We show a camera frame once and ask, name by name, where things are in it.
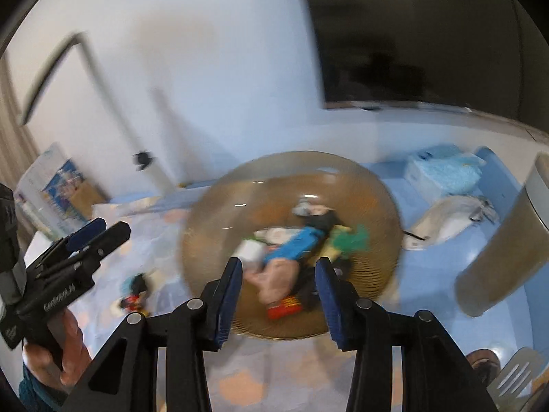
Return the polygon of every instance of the silver bolt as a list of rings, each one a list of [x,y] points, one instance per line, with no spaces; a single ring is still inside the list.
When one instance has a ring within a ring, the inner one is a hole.
[[[423,322],[430,322],[433,320],[433,313],[427,310],[421,310],[418,313],[418,316]]]
[[[189,310],[198,310],[199,308],[202,308],[202,305],[204,305],[204,302],[202,302],[201,299],[191,299],[187,302],[187,308]]]
[[[131,315],[126,318],[126,321],[128,321],[130,325],[135,325],[141,321],[141,315],[139,313],[131,313]]]
[[[368,308],[371,308],[372,305],[373,305],[372,301],[365,297],[361,297],[356,301],[356,306],[363,310],[367,310]]]

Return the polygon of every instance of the brown curtain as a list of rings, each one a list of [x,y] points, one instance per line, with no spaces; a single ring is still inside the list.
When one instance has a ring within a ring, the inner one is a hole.
[[[19,107],[6,56],[4,54],[0,57],[0,182],[14,190],[23,173],[38,157],[38,153],[28,129],[17,125]],[[35,229],[19,211],[17,218],[17,234],[25,248]]]

